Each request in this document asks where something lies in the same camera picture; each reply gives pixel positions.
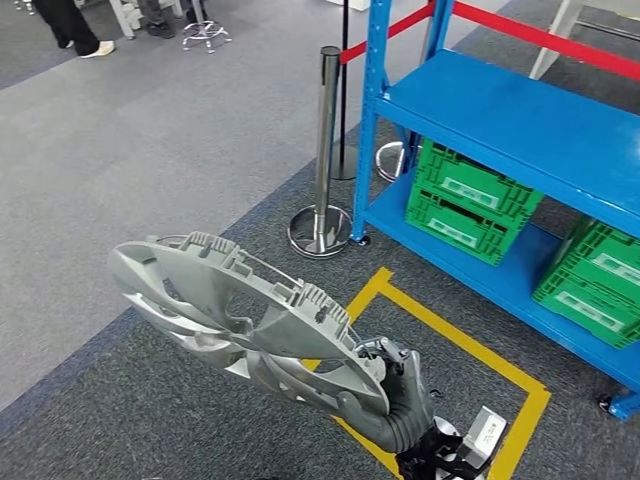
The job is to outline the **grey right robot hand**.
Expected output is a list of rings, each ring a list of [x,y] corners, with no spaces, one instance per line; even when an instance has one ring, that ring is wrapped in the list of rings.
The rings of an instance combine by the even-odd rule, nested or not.
[[[385,361],[386,376],[381,386],[389,402],[386,415],[365,411],[356,397],[343,391],[337,396],[338,415],[358,434],[379,448],[399,454],[416,446],[435,426],[433,406],[420,372],[420,356],[402,349],[386,337],[363,344],[372,348],[376,358]]]

